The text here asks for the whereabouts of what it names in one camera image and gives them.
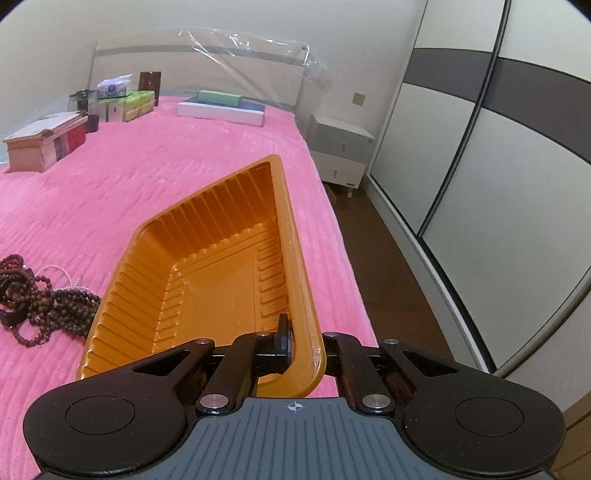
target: black circular pad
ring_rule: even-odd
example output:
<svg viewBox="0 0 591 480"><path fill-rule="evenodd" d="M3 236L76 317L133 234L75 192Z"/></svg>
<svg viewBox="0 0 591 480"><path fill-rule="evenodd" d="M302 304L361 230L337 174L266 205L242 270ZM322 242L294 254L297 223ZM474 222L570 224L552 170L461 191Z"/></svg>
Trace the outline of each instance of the black circular pad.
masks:
<svg viewBox="0 0 591 480"><path fill-rule="evenodd" d="M25 415L23 432L42 469L111 476L166 455L186 423L167 377L114 370L38 398Z"/></svg>
<svg viewBox="0 0 591 480"><path fill-rule="evenodd" d="M430 379L402 423L418 453L459 476L513 478L548 468L564 439L550 400L476 371Z"/></svg>
<svg viewBox="0 0 591 480"><path fill-rule="evenodd" d="M108 415L96 416L96 412ZM134 405L124 398L97 395L78 400L66 412L70 426L87 435L106 435L124 429L135 417Z"/></svg>
<svg viewBox="0 0 591 480"><path fill-rule="evenodd" d="M500 437L521 427L523 414L509 401L478 397L463 401L456 407L456 420L469 432Z"/></svg>

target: nightstand drawer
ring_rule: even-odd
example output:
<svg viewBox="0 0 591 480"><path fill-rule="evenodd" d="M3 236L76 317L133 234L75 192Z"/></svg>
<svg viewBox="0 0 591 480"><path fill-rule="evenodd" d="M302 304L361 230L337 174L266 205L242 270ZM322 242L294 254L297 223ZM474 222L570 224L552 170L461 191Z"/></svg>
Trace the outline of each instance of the nightstand drawer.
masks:
<svg viewBox="0 0 591 480"><path fill-rule="evenodd" d="M365 173L364 163L311 151L320 179L356 189Z"/></svg>
<svg viewBox="0 0 591 480"><path fill-rule="evenodd" d="M364 164L371 161L375 146L374 138L367 132L362 134L328 125L314 116L306 133L306 141L310 150Z"/></svg>

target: nightstand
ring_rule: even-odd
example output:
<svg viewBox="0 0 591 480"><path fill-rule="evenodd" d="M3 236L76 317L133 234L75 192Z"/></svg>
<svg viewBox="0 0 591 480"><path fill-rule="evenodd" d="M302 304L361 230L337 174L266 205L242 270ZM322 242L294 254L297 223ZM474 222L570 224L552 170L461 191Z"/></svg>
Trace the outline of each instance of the nightstand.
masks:
<svg viewBox="0 0 591 480"><path fill-rule="evenodd" d="M374 136L357 125L312 115L306 142L320 179L346 186L351 198L374 153Z"/></svg>

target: orange plastic tray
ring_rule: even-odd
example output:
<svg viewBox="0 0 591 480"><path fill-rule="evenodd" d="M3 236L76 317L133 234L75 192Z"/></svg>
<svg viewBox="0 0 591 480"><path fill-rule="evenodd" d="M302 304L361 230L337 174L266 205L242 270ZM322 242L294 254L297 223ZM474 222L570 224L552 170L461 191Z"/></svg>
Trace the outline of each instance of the orange plastic tray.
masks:
<svg viewBox="0 0 591 480"><path fill-rule="evenodd" d="M97 312L78 378L199 337L229 345L287 312L291 366L261 397L302 397L324 374L322 335L281 159L265 157L135 232Z"/></svg>

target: white wall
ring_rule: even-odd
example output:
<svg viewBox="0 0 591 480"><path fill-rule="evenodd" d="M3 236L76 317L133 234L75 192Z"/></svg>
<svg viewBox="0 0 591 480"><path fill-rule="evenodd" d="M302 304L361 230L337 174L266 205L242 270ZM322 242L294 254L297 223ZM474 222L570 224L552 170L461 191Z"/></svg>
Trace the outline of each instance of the white wall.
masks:
<svg viewBox="0 0 591 480"><path fill-rule="evenodd" d="M0 24L0 135L86 86L98 38L212 27L308 42L329 68L319 114L379 133L426 0L25 0ZM366 95L352 103L353 93Z"/></svg>

